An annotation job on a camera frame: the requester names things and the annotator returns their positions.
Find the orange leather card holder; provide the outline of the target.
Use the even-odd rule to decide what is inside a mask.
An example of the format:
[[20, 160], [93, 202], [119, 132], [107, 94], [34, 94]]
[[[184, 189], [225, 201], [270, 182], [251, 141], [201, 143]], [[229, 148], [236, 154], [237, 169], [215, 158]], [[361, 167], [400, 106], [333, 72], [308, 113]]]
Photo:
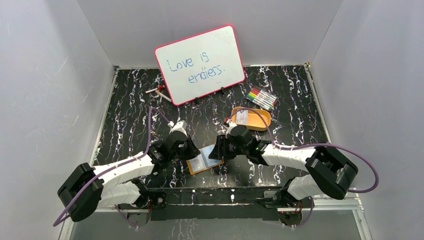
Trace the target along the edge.
[[203, 147], [200, 149], [200, 154], [197, 157], [186, 161], [188, 165], [188, 170], [191, 175], [195, 175], [224, 164], [224, 160], [209, 158], [209, 155], [212, 152], [213, 148], [214, 145]]

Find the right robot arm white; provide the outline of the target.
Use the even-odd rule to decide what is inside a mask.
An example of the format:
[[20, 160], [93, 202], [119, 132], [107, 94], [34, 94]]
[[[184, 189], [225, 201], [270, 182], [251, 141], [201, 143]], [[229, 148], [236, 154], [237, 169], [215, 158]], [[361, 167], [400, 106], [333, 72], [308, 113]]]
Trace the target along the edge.
[[315, 195], [327, 195], [336, 200], [345, 198], [358, 168], [337, 148], [328, 144], [297, 149], [258, 139], [242, 125], [230, 127], [216, 138], [210, 159], [231, 160], [246, 156], [252, 163], [264, 166], [284, 166], [307, 172], [288, 180], [277, 197], [288, 207]]

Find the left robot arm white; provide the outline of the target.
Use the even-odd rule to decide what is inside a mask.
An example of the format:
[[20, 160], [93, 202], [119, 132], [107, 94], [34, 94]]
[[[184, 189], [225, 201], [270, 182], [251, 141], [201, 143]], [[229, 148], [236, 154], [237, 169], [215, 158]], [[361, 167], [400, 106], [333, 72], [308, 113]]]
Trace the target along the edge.
[[57, 191], [65, 209], [54, 225], [68, 218], [80, 222], [98, 208], [113, 205], [144, 208], [149, 203], [149, 194], [140, 189], [136, 178], [157, 173], [173, 160], [191, 160], [200, 154], [191, 136], [176, 130], [165, 140], [149, 143], [145, 150], [115, 163], [98, 166], [82, 163]]

